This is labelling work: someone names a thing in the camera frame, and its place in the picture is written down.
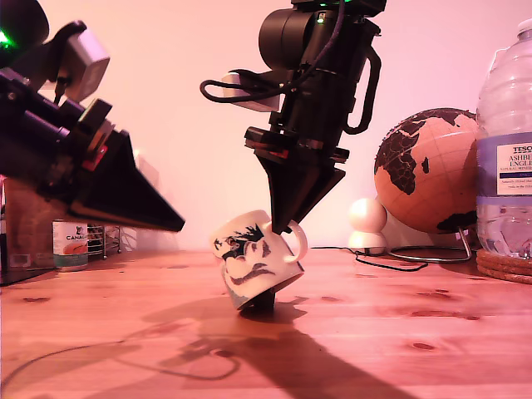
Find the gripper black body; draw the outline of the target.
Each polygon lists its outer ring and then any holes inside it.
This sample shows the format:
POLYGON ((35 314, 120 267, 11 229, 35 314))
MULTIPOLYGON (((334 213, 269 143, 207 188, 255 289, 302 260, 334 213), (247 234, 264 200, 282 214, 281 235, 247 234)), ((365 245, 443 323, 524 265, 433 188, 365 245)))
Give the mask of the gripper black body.
POLYGON ((296 84, 273 74, 263 74, 268 89, 284 90, 280 111, 270 115, 267 130, 249 127, 245 145, 267 168, 286 170, 333 170, 335 164, 348 157, 338 150, 338 142, 348 131, 349 114, 353 111, 358 74, 312 74, 296 84))
POLYGON ((35 160, 27 185, 47 199, 72 199, 83 162, 96 158, 97 148, 113 130, 106 119, 111 108, 102 99, 87 107, 72 100, 58 106, 46 98, 28 99, 28 144, 35 160))

